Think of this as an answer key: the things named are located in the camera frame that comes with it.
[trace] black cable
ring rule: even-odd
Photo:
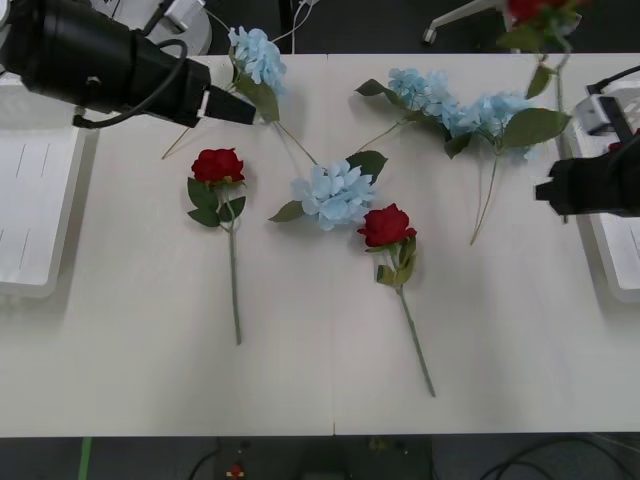
[[[191,470],[191,473],[187,477],[187,480],[195,480],[196,475],[198,474],[198,471],[200,470],[200,467],[202,467],[202,465],[204,465],[207,462],[207,460],[212,459],[218,453],[220,453],[220,449],[221,449],[220,440],[218,440],[216,438],[216,448],[213,450],[213,452],[206,454],[204,457],[202,457],[200,460],[198,460],[198,463],[196,463],[195,467],[193,467],[193,469]]]
[[[496,480],[500,480],[500,478],[504,475],[504,472],[506,472],[509,467],[511,465],[514,465],[514,462],[518,461],[519,458],[524,457],[525,455],[529,455],[530,453],[533,453],[535,451],[541,450],[543,448],[547,448],[550,447],[552,445],[557,445],[559,443],[572,443],[572,442],[576,442],[576,443],[583,443],[585,445],[589,445],[590,447],[593,447],[597,450],[600,450],[603,454],[605,454],[607,457],[609,457],[609,459],[616,464],[616,466],[622,471],[624,472],[629,478],[633,479],[633,480],[638,480],[638,478],[631,473],[631,471],[624,466],[624,464],[618,460],[616,457],[614,457],[613,455],[611,455],[606,449],[602,448],[600,445],[596,444],[595,442],[592,442],[590,440],[586,440],[584,438],[580,438],[580,437],[559,437],[559,438],[554,438],[552,440],[545,440],[543,442],[539,442],[538,444],[532,446],[532,447],[528,447],[525,448],[523,450],[521,450],[520,452],[516,453],[515,455],[513,455],[511,458],[509,458],[509,460],[507,460],[505,463],[502,464],[502,467],[500,468],[498,475],[496,476]],[[487,472],[485,475],[483,475],[481,480],[484,480],[487,476],[489,475],[489,473]]]
[[[610,85],[613,82],[615,82],[616,80],[620,80],[621,78],[626,77],[626,76],[631,75],[632,73],[636,73],[636,72],[640,72],[640,65],[638,65],[637,67],[633,67],[633,68],[630,68],[628,70],[625,70],[624,72],[616,73],[614,76],[609,77],[609,78],[605,78],[604,80],[600,80],[599,82],[594,83],[593,85],[589,85],[587,87],[587,91],[591,95],[601,94],[602,93],[602,89],[605,88],[607,85]]]
[[[485,480],[489,475],[491,475],[493,472],[500,470],[501,468],[507,466],[507,468],[509,468],[511,465],[520,465],[522,467],[529,467],[534,469],[536,472],[538,472],[540,475],[542,475],[544,478],[546,478],[547,480],[555,480],[551,474],[549,472],[547,472],[544,468],[542,468],[539,465],[536,465],[533,462],[527,462],[524,460],[516,460],[516,461],[512,461],[512,462],[505,462],[505,463],[501,463],[500,465],[496,465],[495,467],[493,467],[491,470],[489,470],[488,472],[486,472],[481,478],[480,480]],[[496,480],[499,480],[499,478],[502,476],[502,474],[498,475],[496,477]]]
[[[158,88],[156,88],[153,92],[151,92],[151,94],[147,98],[145,98],[142,102],[140,102],[138,105],[136,105],[132,109],[127,110],[126,112],[121,113],[120,115],[116,115],[115,117],[109,118],[107,120],[103,120],[101,122],[93,122],[91,120],[87,120],[82,115],[75,115],[73,117],[73,124],[76,127],[91,128],[91,129],[112,127],[113,125],[117,125],[118,123],[124,122],[128,118],[131,118],[134,115],[139,114],[145,108],[147,108],[153,102],[155,102],[156,99],[178,77],[178,75],[180,74],[180,70],[184,65],[184,62],[187,60],[188,47],[187,47],[187,44],[184,43],[182,40],[172,38],[172,39],[165,40],[163,42],[158,43],[158,47],[160,48],[168,47],[171,45],[177,45],[181,47],[182,50],[180,52],[180,57],[178,57],[176,64],[173,66],[173,69],[171,70],[171,72],[169,72],[169,75],[167,75],[167,78],[165,78],[164,81],[158,86]]]
[[[111,20],[113,20],[113,17],[116,16],[116,12],[118,11],[118,7],[120,6],[120,2],[122,2],[122,0],[118,0],[118,3],[116,3],[116,8],[114,8],[113,12],[111,13]]]

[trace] flower stem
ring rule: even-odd
[[[368,141],[367,143],[365,143],[363,146],[361,146],[356,153],[361,152],[362,150],[364,150],[366,147],[368,147],[369,145],[371,145],[373,142],[375,142],[376,140],[381,139],[382,137],[384,137],[385,135],[393,132],[396,128],[398,128],[400,125],[404,125],[404,123],[400,123],[400,122],[396,122],[389,130],[381,133],[380,135],[378,135],[376,138],[374,138],[373,140]]]
[[[471,237],[471,242],[469,245],[473,245],[478,238],[478,234],[480,233],[480,228],[482,227],[482,222],[484,222],[484,216],[487,213],[487,208],[489,208],[489,201],[491,200],[491,193],[493,192],[493,184],[496,179],[496,171],[498,170],[498,156],[496,155],[496,159],[493,162],[493,171],[491,172],[491,183],[489,184],[489,193],[487,195],[487,201],[484,204],[484,208],[482,209],[482,215],[480,215],[480,221],[476,225],[476,229],[473,232],[473,236]]]
[[[396,272],[398,271],[398,261],[396,260],[397,254],[398,249],[394,246],[394,248],[390,250],[389,256],[391,257],[391,262],[393,263],[393,267],[395,268]],[[416,353],[418,354],[418,359],[420,360],[420,368],[422,369],[424,381],[427,384],[427,388],[429,389],[429,393],[431,393],[431,396],[433,398],[436,398],[436,390],[435,388],[433,388],[433,382],[431,381],[431,376],[429,375],[427,362],[425,362],[424,355],[422,354],[422,347],[420,346],[420,340],[418,339],[418,332],[416,332],[416,325],[413,322],[413,317],[411,316],[411,311],[409,310],[409,306],[407,305],[407,300],[404,298],[404,288],[402,287],[402,285],[396,288],[396,293],[402,301],[402,307],[404,308],[404,313],[407,317],[409,328],[411,329],[411,337],[413,338],[413,344],[416,347]]]
[[[411,317],[409,306],[407,305],[407,301],[404,298],[404,289],[402,287],[398,288],[397,293],[400,296],[400,300],[402,300],[402,307],[404,308],[404,313],[407,316],[409,328],[411,328],[411,336],[413,337],[413,344],[416,347],[416,352],[418,353],[418,358],[420,359],[420,367],[422,368],[424,381],[427,383],[427,388],[429,389],[431,396],[435,398],[436,390],[435,388],[433,388],[433,383],[431,382],[431,377],[429,376],[429,370],[427,369],[427,363],[424,361],[424,355],[422,354],[422,348],[420,347],[420,340],[418,340],[418,333],[416,332],[416,325],[415,323],[413,323],[413,318]]]
[[[300,142],[296,139],[296,137],[294,137],[289,130],[287,130],[286,128],[284,128],[284,125],[282,125],[280,122],[273,122],[276,124],[276,126],[280,127],[282,129],[282,131],[284,133],[286,133],[287,135],[289,135],[289,138],[291,138],[291,140],[293,140],[294,142],[296,142],[296,144],[300,147],[300,149],[307,154],[307,157],[309,157],[309,159],[313,162],[314,165],[318,165],[318,162],[316,162],[315,158],[313,158],[311,156],[311,154],[309,152],[307,152],[307,150],[300,144]]]
[[[564,92],[563,92],[563,86],[562,86],[562,70],[567,65],[567,62],[571,57],[571,52],[573,51],[573,49],[571,47],[571,44],[567,42],[567,39],[562,36],[562,33],[560,32],[560,27],[558,26],[557,21],[554,21],[553,23],[553,35],[555,36],[556,41],[562,46],[562,49],[564,50],[564,56],[562,57],[562,60],[560,61],[560,63],[555,69],[556,105],[557,105],[558,111],[564,113]],[[560,155],[562,156],[562,158],[566,158],[571,155],[571,152],[567,150],[565,138],[562,133],[558,137],[558,147],[560,149]]]
[[[231,260],[231,298],[233,302],[233,322],[236,327],[236,345],[242,343],[242,330],[240,329],[240,312],[238,308],[238,274],[237,274],[237,261],[236,261],[236,212],[233,211],[233,206],[229,201],[229,197],[223,194],[225,203],[229,207],[231,212],[231,225],[229,226],[229,256]]]

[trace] artificial flower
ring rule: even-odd
[[[407,108],[420,110],[424,106],[427,101],[424,94],[427,80],[415,68],[393,68],[389,71],[389,77],[389,88],[398,94]]]
[[[236,183],[244,180],[244,162],[238,159],[235,148],[226,150],[203,150],[193,163],[191,170],[199,182]]]
[[[365,226],[358,233],[365,236],[368,247],[381,247],[400,243],[405,238],[415,237],[417,232],[409,228],[409,217],[396,204],[382,210],[372,210],[364,216]]]
[[[280,60],[280,50],[269,41],[266,33],[259,28],[247,33],[243,27],[236,33],[232,28],[229,41],[235,49],[233,58],[255,84],[265,83],[276,94],[284,92],[282,77],[287,73],[287,67]]]
[[[449,129],[453,130],[454,137],[461,133],[476,131],[500,137],[513,116],[530,107],[530,102],[522,95],[513,93],[483,95],[472,106],[456,112],[451,118]]]
[[[545,7],[559,8],[568,0],[509,0],[509,11],[516,23],[526,22],[540,15]]]
[[[367,202],[374,198],[372,180],[372,175],[362,175],[360,167],[351,168],[346,160],[326,170],[314,165],[310,181],[298,178],[291,182],[291,196],[328,231],[336,225],[362,221],[369,212]]]

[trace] red rose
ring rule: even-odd
[[[191,166],[196,180],[199,182],[235,183],[244,180],[242,167],[244,162],[238,160],[234,152],[230,150],[203,150]]]
[[[509,11],[516,23],[537,17],[544,7],[562,7],[567,0],[509,0]]]
[[[364,216],[365,226],[358,230],[366,237],[368,247],[381,247],[399,243],[418,232],[409,227],[409,217],[394,203],[382,210],[371,210]]]

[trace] table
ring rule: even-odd
[[[201,61],[216,67],[217,84],[228,81],[226,59]],[[639,61],[574,56],[567,104],[584,84]],[[391,126],[396,114],[382,98],[353,93],[368,78],[386,82],[391,67],[446,69],[463,102],[524,89],[534,68],[531,57],[507,55],[285,63],[282,122],[325,163]],[[552,91],[541,102],[552,105]],[[473,247],[486,152],[474,145],[449,160],[440,139],[413,127],[372,146],[390,158],[379,205],[397,202],[419,232],[407,297],[438,392],[431,399],[400,303],[373,281],[359,236],[267,222],[310,167],[296,145],[273,126],[210,120],[160,160],[180,131],[138,118],[87,148],[56,292],[0,298],[1,436],[640,429],[640,306],[607,291],[588,225],[562,226],[532,201],[553,144],[539,161],[501,169]],[[236,147],[248,171],[240,347],[227,238],[186,216],[193,159],[223,147]]]

